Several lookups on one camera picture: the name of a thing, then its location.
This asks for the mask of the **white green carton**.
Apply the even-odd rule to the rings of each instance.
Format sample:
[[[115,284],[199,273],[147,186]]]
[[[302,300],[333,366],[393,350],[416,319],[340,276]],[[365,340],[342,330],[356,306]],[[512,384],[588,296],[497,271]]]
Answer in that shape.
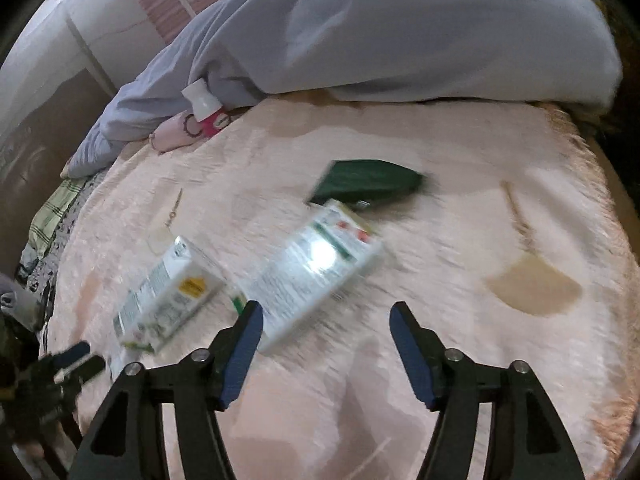
[[[159,352],[223,287],[218,264],[190,240],[176,237],[115,315],[118,343],[132,350]]]

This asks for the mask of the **green white medicine box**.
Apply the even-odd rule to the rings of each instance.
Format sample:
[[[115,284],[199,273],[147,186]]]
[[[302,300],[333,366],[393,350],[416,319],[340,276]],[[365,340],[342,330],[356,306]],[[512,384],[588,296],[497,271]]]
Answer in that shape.
[[[370,272],[383,249],[382,237],[337,200],[317,208],[311,219],[232,294],[241,310],[262,306],[258,351],[268,354],[314,317],[333,296]]]

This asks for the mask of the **dark green packet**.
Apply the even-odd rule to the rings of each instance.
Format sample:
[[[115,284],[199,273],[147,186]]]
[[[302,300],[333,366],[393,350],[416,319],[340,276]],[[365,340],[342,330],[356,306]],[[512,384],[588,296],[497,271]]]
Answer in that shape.
[[[416,170],[379,159],[334,160],[314,186],[307,203],[329,200],[355,207],[396,202],[418,192],[425,177]]]

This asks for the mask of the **green plaid cloth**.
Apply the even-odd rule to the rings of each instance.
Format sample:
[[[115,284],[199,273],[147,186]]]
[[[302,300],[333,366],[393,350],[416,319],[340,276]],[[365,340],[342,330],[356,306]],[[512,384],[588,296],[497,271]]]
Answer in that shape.
[[[85,187],[85,179],[65,179],[35,213],[28,230],[28,244],[42,259],[49,251],[58,225]]]

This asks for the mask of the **pink thermos bottle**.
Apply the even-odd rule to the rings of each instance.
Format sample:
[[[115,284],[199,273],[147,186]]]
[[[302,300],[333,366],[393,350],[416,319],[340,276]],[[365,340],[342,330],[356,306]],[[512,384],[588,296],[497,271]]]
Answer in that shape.
[[[150,134],[150,144],[157,153],[167,153],[191,145],[201,136],[200,124],[185,110],[162,122]]]

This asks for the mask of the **white pink pill bottle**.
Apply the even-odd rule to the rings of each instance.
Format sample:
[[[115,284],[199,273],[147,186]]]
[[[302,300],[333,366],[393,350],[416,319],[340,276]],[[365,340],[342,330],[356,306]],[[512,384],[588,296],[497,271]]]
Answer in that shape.
[[[192,113],[202,127],[204,136],[212,138],[230,124],[229,114],[216,96],[209,91],[203,78],[186,86],[181,93],[191,103]]]

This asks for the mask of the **light blue duvet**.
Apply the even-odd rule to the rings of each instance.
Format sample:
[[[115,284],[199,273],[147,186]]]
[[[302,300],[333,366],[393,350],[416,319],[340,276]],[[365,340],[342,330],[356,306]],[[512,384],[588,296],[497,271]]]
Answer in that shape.
[[[204,79],[225,107],[326,89],[334,99],[612,105],[623,69],[592,0],[218,0],[119,89],[66,165],[110,166],[186,109]]]

